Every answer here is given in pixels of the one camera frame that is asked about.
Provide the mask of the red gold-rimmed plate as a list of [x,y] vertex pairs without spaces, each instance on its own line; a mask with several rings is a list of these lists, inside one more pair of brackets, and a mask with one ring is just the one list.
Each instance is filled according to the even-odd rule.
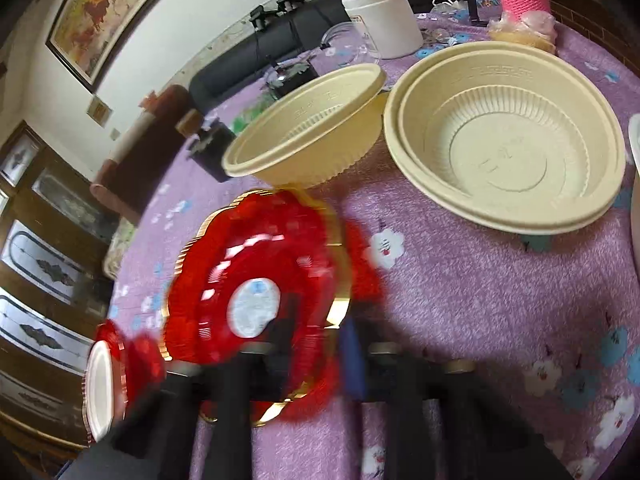
[[[134,338],[128,338],[112,320],[106,320],[96,328],[91,348],[101,340],[104,340],[110,349],[114,375],[115,414],[112,429],[127,416],[147,388],[165,378],[165,361],[152,335],[142,332]],[[85,376],[86,370],[82,380],[82,414],[90,441],[98,442],[90,434],[86,419]]]
[[294,320],[291,361],[277,401],[255,401],[257,426],[310,419],[340,383],[337,336],[350,307],[378,301],[382,281],[354,220],[298,188],[250,190],[210,214],[175,264],[163,308],[167,361],[216,365],[268,325]]

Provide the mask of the large cream plastic bowl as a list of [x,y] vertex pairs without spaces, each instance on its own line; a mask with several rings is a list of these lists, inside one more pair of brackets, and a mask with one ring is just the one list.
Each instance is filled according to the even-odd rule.
[[424,195],[518,234],[589,226],[613,205],[626,166],[614,110],[583,73],[499,41],[459,44],[410,67],[388,97],[384,133]]

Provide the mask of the white foam bowl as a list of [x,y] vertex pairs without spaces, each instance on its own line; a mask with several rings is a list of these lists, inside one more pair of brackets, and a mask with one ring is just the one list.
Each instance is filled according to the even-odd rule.
[[89,353],[85,376],[85,413],[89,432],[99,441],[111,429],[114,419],[113,367],[110,349],[97,341]]

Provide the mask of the purple floral tablecloth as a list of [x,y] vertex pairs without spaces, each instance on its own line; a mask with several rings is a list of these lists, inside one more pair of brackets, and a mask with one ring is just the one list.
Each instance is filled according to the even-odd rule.
[[[620,125],[639,122],[639,78],[607,50],[557,24],[558,55],[606,96]],[[434,361],[469,359],[544,437],[574,479],[604,479],[639,421],[639,280],[628,155],[623,187],[598,222],[552,237],[484,229],[442,209],[397,169],[384,139],[316,188],[363,230],[384,292],[384,321]],[[128,336],[159,335],[183,246],[205,218],[263,184],[218,183],[177,155],[129,248],[108,318]],[[382,479],[382,411],[365,405],[363,456],[334,400],[299,424],[254,431],[256,479]]]

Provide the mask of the wooden glass-panel door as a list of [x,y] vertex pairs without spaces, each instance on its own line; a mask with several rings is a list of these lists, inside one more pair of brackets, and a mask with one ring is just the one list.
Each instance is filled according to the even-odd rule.
[[1,145],[1,431],[43,470],[87,444],[81,381],[112,296],[102,262],[116,226],[20,122]]

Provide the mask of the small black device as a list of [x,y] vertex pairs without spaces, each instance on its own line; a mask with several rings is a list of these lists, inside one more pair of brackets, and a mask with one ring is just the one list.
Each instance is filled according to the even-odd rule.
[[318,78],[311,62],[288,60],[272,63],[265,72],[265,83],[275,99],[282,99],[308,82]]

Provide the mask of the black leather sofa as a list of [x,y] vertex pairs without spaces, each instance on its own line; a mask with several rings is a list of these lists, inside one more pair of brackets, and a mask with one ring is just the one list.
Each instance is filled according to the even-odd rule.
[[[431,11],[433,0],[409,0],[416,13]],[[348,20],[341,0],[308,0],[276,18],[262,32],[242,40],[197,72],[190,81],[194,107],[207,113],[262,76],[272,62],[320,46],[333,25]]]

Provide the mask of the small yellow dish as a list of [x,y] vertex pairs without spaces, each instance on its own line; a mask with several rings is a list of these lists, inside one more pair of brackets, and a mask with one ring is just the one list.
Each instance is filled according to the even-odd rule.
[[491,40],[522,44],[555,54],[555,18],[546,11],[527,11],[519,18],[503,12],[501,18],[490,21]]

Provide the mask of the white plastic jar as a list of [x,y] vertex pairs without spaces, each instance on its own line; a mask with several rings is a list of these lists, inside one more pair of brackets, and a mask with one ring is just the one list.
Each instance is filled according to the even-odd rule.
[[420,50],[423,37],[408,0],[341,0],[358,32],[383,60]]

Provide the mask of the framed horse painting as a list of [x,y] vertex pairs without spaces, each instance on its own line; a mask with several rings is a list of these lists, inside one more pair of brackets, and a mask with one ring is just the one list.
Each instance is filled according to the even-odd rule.
[[158,0],[63,0],[46,46],[90,92]]

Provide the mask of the small gold wall plaque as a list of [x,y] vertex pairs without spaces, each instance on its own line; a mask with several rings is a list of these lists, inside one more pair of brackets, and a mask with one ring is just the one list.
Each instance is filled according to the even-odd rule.
[[87,115],[96,122],[100,127],[104,127],[110,119],[112,109],[106,105],[100,98],[93,96],[88,106]]

